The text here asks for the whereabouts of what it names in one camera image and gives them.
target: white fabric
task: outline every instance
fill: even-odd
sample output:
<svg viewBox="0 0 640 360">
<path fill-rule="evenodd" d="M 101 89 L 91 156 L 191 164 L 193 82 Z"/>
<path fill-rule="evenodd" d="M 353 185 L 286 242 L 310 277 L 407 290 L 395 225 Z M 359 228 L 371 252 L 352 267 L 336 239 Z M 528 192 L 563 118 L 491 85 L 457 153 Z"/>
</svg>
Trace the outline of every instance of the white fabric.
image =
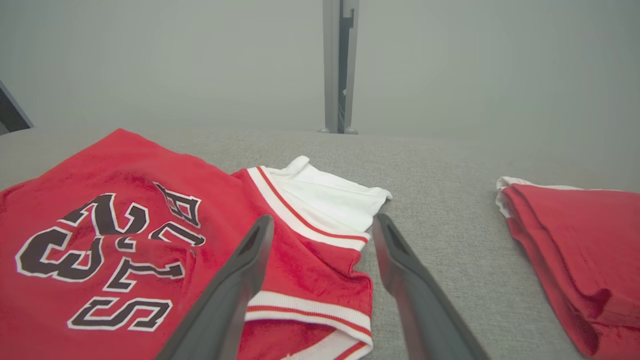
<svg viewBox="0 0 640 360">
<path fill-rule="evenodd" d="M 373 222 L 382 204 L 391 193 L 381 188 L 368 188 L 320 171 L 309 164 L 309 158 L 298 156 L 281 170 L 265 168 L 274 185 L 295 208 L 318 215 L 317 219 L 333 220 L 353 231 L 364 232 Z"/>
<path fill-rule="evenodd" d="M 300 156 L 281 170 L 259 167 L 247 171 L 271 209 L 293 231 L 310 240 L 362 250 L 371 237 L 364 231 L 391 194 L 322 172 L 308 162 L 306 156 Z"/>
<path fill-rule="evenodd" d="M 327 318 L 336 317 L 371 331 L 371 319 L 366 314 L 340 305 L 301 299 L 273 291 L 260 291 L 247 305 L 249 308 L 252 306 L 277 306 L 305 313 L 325 315 Z M 371 343 L 371 338 L 366 334 L 365 336 L 365 338 L 360 339 L 366 343 Z"/>
</svg>

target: fabric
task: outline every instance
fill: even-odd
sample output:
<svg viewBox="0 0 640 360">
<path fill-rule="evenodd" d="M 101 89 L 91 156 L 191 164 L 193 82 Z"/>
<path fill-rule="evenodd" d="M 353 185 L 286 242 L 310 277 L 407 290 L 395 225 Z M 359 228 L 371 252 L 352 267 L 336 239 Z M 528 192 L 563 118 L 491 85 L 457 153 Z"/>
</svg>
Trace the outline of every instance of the fabric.
<svg viewBox="0 0 640 360">
<path fill-rule="evenodd" d="M 640 194 L 498 180 L 497 204 L 558 319 L 598 359 L 640 357 Z"/>
<path fill-rule="evenodd" d="M 0 136 L 0 189 L 42 175 L 114 129 L 110 123 L 87 128 L 52 121 Z M 506 150 L 504 143 L 487 142 L 482 136 L 470 143 L 455 136 L 373 136 L 364 129 L 360 135 L 346 136 L 314 129 L 229 129 L 213 123 L 153 122 L 127 129 L 228 174 L 256 165 L 285 168 L 304 154 L 318 169 L 392 190 L 394 200 L 381 211 L 393 219 L 493 360 L 584 359 L 495 206 L 496 178 L 520 174 L 539 184 L 640 192 L 640 177 L 620 176 L 629 170 L 627 162 L 612 161 L 611 169 L 604 171 L 581 152 L 567 159 L 543 144 Z M 384 290 L 371 244 L 362 249 L 355 269 L 369 274 L 374 288 L 375 346 L 365 359 L 407 359 L 396 302 Z"/>
<path fill-rule="evenodd" d="M 338 221 L 326 214 L 340 198 Z M 387 198 L 305 157 L 230 176 L 115 131 L 0 193 L 0 352 L 153 358 L 253 222 L 271 213 L 268 268 L 238 358 L 359 359 L 372 349 L 372 285 L 353 265 L 369 239 L 363 227 Z"/>
</svg>

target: white trim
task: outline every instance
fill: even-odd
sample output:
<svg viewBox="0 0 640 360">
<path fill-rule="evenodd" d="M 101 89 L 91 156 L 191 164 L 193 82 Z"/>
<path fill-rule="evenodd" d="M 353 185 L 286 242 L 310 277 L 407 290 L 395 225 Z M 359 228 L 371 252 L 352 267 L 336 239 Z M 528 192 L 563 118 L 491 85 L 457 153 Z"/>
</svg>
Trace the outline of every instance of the white trim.
<svg viewBox="0 0 640 360">
<path fill-rule="evenodd" d="M 373 347 L 367 345 L 365 347 L 359 348 L 358 350 L 354 351 L 353 354 L 345 357 L 344 360 L 358 360 L 364 357 L 365 355 L 367 355 L 369 352 L 371 352 L 371 350 L 373 350 Z"/>
<path fill-rule="evenodd" d="M 324 339 L 318 341 L 315 345 L 306 348 L 295 354 L 289 354 L 282 360 L 327 360 L 335 359 L 339 357 L 343 352 L 349 350 L 352 346 L 358 344 L 360 341 L 352 338 L 340 330 L 336 330 L 327 335 Z M 361 353 L 362 350 L 366 350 L 365 354 L 371 351 L 372 347 L 365 345 L 361 349 L 358 349 L 355 353 Z M 359 359 L 360 357 L 351 357 L 349 359 Z"/>
<path fill-rule="evenodd" d="M 259 306 L 279 307 L 282 310 L 252 311 L 253 307 Z M 365 345 L 349 355 L 347 359 L 360 359 L 373 349 L 373 340 L 370 335 L 371 318 L 349 307 L 301 299 L 273 291 L 260 291 L 249 301 L 244 320 L 246 322 L 252 320 L 294 320 L 329 325 L 336 329 L 315 345 L 301 352 L 290 354 L 285 359 L 335 359 L 359 342 Z M 339 320 L 364 328 L 369 333 L 362 332 L 360 329 Z"/>
<path fill-rule="evenodd" d="M 296 165 L 296 163 L 299 162 L 300 160 L 306 160 L 308 162 L 308 158 L 306 158 L 305 156 L 300 156 L 300 157 L 296 158 L 289 165 L 289 167 L 294 167 L 293 165 Z M 362 238 L 366 238 L 367 241 L 371 239 L 371 235 L 369 235 L 368 233 L 357 231 L 356 229 L 353 229 L 353 228 L 345 229 L 344 228 L 344 224 L 342 226 L 337 225 L 337 224 L 335 224 L 335 222 L 333 220 L 322 216 L 322 214 L 319 214 L 316 211 L 313 211 L 312 208 L 307 207 L 307 206 L 301 207 L 300 206 L 301 204 L 298 204 L 298 203 L 295 203 L 295 202 L 291 201 L 292 199 L 288 199 L 287 198 L 287 193 L 282 191 L 282 189 L 280 189 L 278 187 L 278 182 L 273 179 L 273 176 L 271 176 L 271 173 L 278 174 L 278 175 L 282 176 L 282 175 L 284 175 L 284 174 L 286 174 L 288 172 L 292 172 L 292 170 L 286 171 L 287 169 L 278 170 L 278 169 L 267 168 L 267 167 L 260 167 L 260 169 L 262 169 L 262 172 L 264 173 L 264 175 L 267 177 L 267 179 L 269 179 L 269 182 L 278 190 L 278 193 L 280 194 L 280 196 L 285 198 L 285 200 L 288 200 L 287 203 L 294 210 L 296 210 L 296 212 L 299 215 L 301 215 L 308 223 L 313 225 L 316 229 L 320 229 L 322 231 L 326 231 L 327 233 L 338 234 L 338 235 L 359 236 L 359 237 L 362 237 Z M 347 182 L 347 183 L 351 183 L 351 181 L 342 179 L 341 177 L 338 177 L 338 178 L 340 180 L 343 180 L 343 181 Z M 271 193 L 273 193 L 271 191 L 271 188 L 269 188 L 269 185 L 267 185 L 267 188 L 269 189 L 269 191 Z M 312 215 L 315 215 L 318 218 L 314 218 L 312 216 L 305 216 L 306 215 L 305 212 L 309 212 L 309 213 L 311 213 Z"/>
<path fill-rule="evenodd" d="M 278 306 L 285 307 L 287 309 L 294 309 L 304 311 L 307 313 L 317 313 L 327 316 L 334 316 L 350 322 L 354 325 L 363 327 L 368 331 L 371 331 L 371 318 L 366 314 L 350 307 L 344 307 L 335 304 L 327 304 L 324 302 L 301 299 L 299 297 L 293 297 L 290 295 L 284 295 L 273 291 L 260 291 L 254 296 L 248 304 L 248 307 L 252 306 Z"/>
<path fill-rule="evenodd" d="M 269 179 L 271 184 L 274 187 L 276 187 L 275 183 L 270 178 L 267 169 L 264 167 L 260 167 L 260 168 L 265 173 L 266 177 Z M 355 240 L 355 239 L 334 238 L 331 236 L 318 233 L 315 230 L 309 228 L 303 222 L 301 222 L 298 219 L 298 217 L 296 217 L 295 214 L 289 211 L 289 209 L 287 209 L 287 207 L 280 201 L 280 199 L 278 199 L 276 194 L 273 193 L 273 190 L 271 190 L 271 188 L 269 187 L 269 184 L 267 184 L 267 182 L 262 177 L 262 174 L 260 173 L 258 168 L 248 168 L 247 172 L 249 173 L 249 176 L 251 177 L 256 187 L 262 194 L 262 197 L 264 198 L 264 200 L 266 200 L 266 202 L 269 204 L 269 207 L 276 213 L 276 215 L 278 215 L 278 217 L 280 217 L 296 233 L 304 236 L 305 238 L 308 238 L 309 240 L 318 241 L 321 243 L 326 243 L 329 245 L 342 247 L 345 249 L 354 249 L 357 251 L 361 251 L 364 245 L 366 245 L 365 241 Z M 282 191 L 278 191 L 278 192 L 280 196 L 284 196 Z M 303 211 L 298 211 L 298 209 L 296 209 L 295 206 L 290 202 L 288 204 L 292 208 L 294 208 L 294 210 L 296 210 L 296 212 L 298 212 L 300 216 L 303 216 L 304 214 Z M 335 233 L 335 231 L 332 231 L 331 229 L 327 229 L 321 224 L 318 224 L 318 222 L 312 218 L 305 217 L 305 221 L 307 221 L 309 224 L 316 227 L 317 229 L 320 229 L 327 233 Z M 371 236 L 367 233 L 360 233 L 355 231 L 349 232 L 349 233 L 343 232 L 341 234 L 336 234 L 336 235 L 360 236 L 365 238 L 367 241 L 371 238 Z"/>
<path fill-rule="evenodd" d="M 531 186 L 537 186 L 538 188 L 548 188 L 548 189 L 558 189 L 558 190 L 585 190 L 585 191 L 600 190 L 600 191 L 610 191 L 610 192 L 617 191 L 617 190 L 606 190 L 606 189 L 582 189 L 582 188 L 576 188 L 574 186 L 566 186 L 566 185 L 538 185 L 538 184 L 530 183 L 524 179 L 519 179 L 517 177 L 500 176 L 495 183 L 495 187 L 496 189 L 498 189 L 498 195 L 495 197 L 495 204 L 498 205 L 500 212 L 505 218 L 513 217 L 513 214 L 511 214 L 509 210 L 509 206 L 508 206 L 509 201 L 507 200 L 507 197 L 504 196 L 502 191 L 513 184 L 531 185 Z"/>
</svg>

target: folded red clothing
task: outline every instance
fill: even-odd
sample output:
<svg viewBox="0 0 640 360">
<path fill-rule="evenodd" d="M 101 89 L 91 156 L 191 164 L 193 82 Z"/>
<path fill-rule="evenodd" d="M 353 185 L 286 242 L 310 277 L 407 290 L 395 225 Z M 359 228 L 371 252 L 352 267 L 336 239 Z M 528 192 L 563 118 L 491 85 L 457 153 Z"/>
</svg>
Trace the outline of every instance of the folded red clothing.
<svg viewBox="0 0 640 360">
<path fill-rule="evenodd" d="M 503 177 L 496 200 L 563 327 L 599 359 L 640 359 L 640 194 Z"/>
</svg>

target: white stripe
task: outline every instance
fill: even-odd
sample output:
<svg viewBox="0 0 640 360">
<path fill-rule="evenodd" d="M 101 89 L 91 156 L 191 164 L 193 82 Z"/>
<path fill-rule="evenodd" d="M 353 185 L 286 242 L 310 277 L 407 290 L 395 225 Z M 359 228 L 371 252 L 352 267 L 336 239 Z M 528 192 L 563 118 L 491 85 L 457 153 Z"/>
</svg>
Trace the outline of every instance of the white stripe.
<svg viewBox="0 0 640 360">
<path fill-rule="evenodd" d="M 576 188 L 574 186 L 567 186 L 567 185 L 538 185 L 538 184 L 530 183 L 524 179 L 519 179 L 517 177 L 500 176 L 495 183 L 495 187 L 498 189 L 498 195 L 495 197 L 495 204 L 498 205 L 498 209 L 500 209 L 500 213 L 502 213 L 502 215 L 506 218 L 512 217 L 513 214 L 511 214 L 511 211 L 509 210 L 509 200 L 502 193 L 502 191 L 513 184 L 531 185 L 531 186 L 537 186 L 538 188 L 548 188 L 548 189 L 558 189 L 558 190 L 585 190 L 585 191 L 600 190 L 600 191 L 609 191 L 609 192 L 618 191 L 618 190 L 606 190 L 606 189 L 582 189 L 582 188 Z"/>
<path fill-rule="evenodd" d="M 318 341 L 315 345 L 308 347 L 301 352 L 290 354 L 282 360 L 335 359 L 357 343 L 359 343 L 358 340 L 352 338 L 351 336 L 348 336 L 340 330 L 336 330 L 324 339 Z M 369 348 L 369 351 L 371 351 L 371 347 L 368 345 L 364 346 L 363 348 Z"/>
<path fill-rule="evenodd" d="M 371 239 L 371 235 L 369 235 L 368 233 L 365 233 L 363 231 L 358 231 L 351 227 L 345 227 L 345 224 L 336 223 L 333 219 L 324 216 L 321 211 L 315 210 L 313 206 L 308 206 L 306 202 L 299 200 L 297 197 L 291 198 L 291 196 L 289 196 L 289 193 L 287 191 L 284 191 L 285 189 L 282 188 L 283 184 L 278 184 L 278 182 L 273 179 L 273 176 L 271 174 L 272 172 L 279 172 L 281 170 L 266 168 L 266 167 L 260 167 L 260 169 L 264 173 L 264 176 L 266 176 L 267 179 L 269 179 L 269 182 L 271 183 L 271 185 L 273 185 L 273 187 L 278 190 L 278 193 L 280 194 L 280 196 L 287 201 L 288 205 L 290 205 L 290 207 L 295 209 L 296 212 L 301 217 L 303 217 L 309 224 L 313 225 L 316 229 L 320 229 L 322 231 L 325 231 L 331 234 L 361 236 L 363 238 L 366 238 L 367 240 Z M 269 190 L 269 193 L 272 193 L 273 195 L 275 195 L 273 193 L 273 190 L 265 182 L 262 174 L 258 171 L 257 168 L 251 168 L 247 170 L 253 170 L 252 172 L 257 176 L 257 179 L 265 183 L 265 185 L 267 186 L 267 189 Z M 275 199 L 277 202 L 281 203 L 278 197 L 275 197 Z M 289 209 L 287 209 L 286 207 L 284 209 L 286 210 L 286 212 L 291 213 Z"/>
<path fill-rule="evenodd" d="M 305 323 L 319 323 L 322 325 L 332 326 L 345 334 L 348 334 L 352 338 L 362 341 L 365 344 L 373 345 L 371 337 L 364 332 L 358 331 L 348 325 L 345 325 L 339 321 L 329 318 L 323 318 L 322 316 L 310 316 L 299 313 L 288 313 L 283 311 L 247 311 L 244 316 L 246 322 L 254 320 L 294 320 L 297 322 Z"/>
<path fill-rule="evenodd" d="M 350 307 L 301 299 L 299 297 L 284 295 L 273 291 L 258 292 L 258 294 L 249 301 L 248 307 L 252 306 L 278 306 L 285 307 L 287 309 L 300 310 L 307 313 L 335 316 L 369 331 L 371 330 L 371 319 L 366 314 L 351 309 Z"/>
<path fill-rule="evenodd" d="M 344 360 L 358 360 L 361 357 L 364 357 L 365 355 L 367 355 L 369 352 L 371 352 L 371 350 L 373 350 L 373 347 L 370 347 L 369 345 L 362 347 L 356 351 L 353 352 L 353 354 L 347 356 Z"/>
<path fill-rule="evenodd" d="M 265 171 L 265 169 L 262 168 L 262 170 L 266 174 L 267 178 L 269 178 L 269 174 Z M 295 231 L 296 233 L 308 238 L 309 240 L 314 240 L 314 241 L 318 241 L 318 242 L 321 242 L 321 243 L 326 243 L 326 244 L 333 245 L 333 246 L 336 246 L 336 247 L 343 247 L 345 249 L 354 249 L 354 250 L 357 250 L 357 251 L 361 251 L 362 250 L 362 248 L 365 245 L 364 241 L 354 240 L 354 239 L 333 238 L 331 236 L 323 235 L 323 234 L 320 234 L 320 233 L 310 229 L 303 222 L 301 222 L 298 219 L 298 217 L 296 217 L 296 215 L 294 215 L 291 211 L 289 211 L 289 209 L 287 209 L 287 207 L 280 201 L 280 199 L 278 199 L 276 194 L 273 193 L 273 190 L 271 190 L 271 188 L 269 187 L 269 184 L 267 184 L 267 182 L 262 177 L 262 174 L 258 171 L 258 168 L 248 168 L 247 171 L 249 173 L 249 176 L 251 176 L 251 179 L 255 183 L 256 187 L 258 188 L 258 190 L 262 194 L 262 197 L 269 204 L 269 207 L 271 207 L 271 209 L 273 209 L 273 211 L 293 231 Z M 296 212 L 298 212 L 298 214 L 304 213 L 303 211 L 298 211 L 294 207 L 293 204 L 289 203 L 289 205 L 292 208 L 294 208 L 296 210 Z M 321 224 L 318 224 L 312 218 L 305 217 L 305 220 L 309 224 L 311 224 L 314 227 L 316 227 L 317 229 L 321 229 L 323 231 L 326 231 L 327 233 L 335 233 L 335 231 L 332 231 L 331 229 L 323 229 L 323 226 Z M 353 236 L 361 236 L 361 237 L 363 237 L 365 239 L 369 239 L 370 238 L 369 234 L 367 234 L 367 233 L 356 233 L 356 232 L 342 233 L 342 234 L 336 234 L 336 235 L 353 235 Z"/>
</svg>

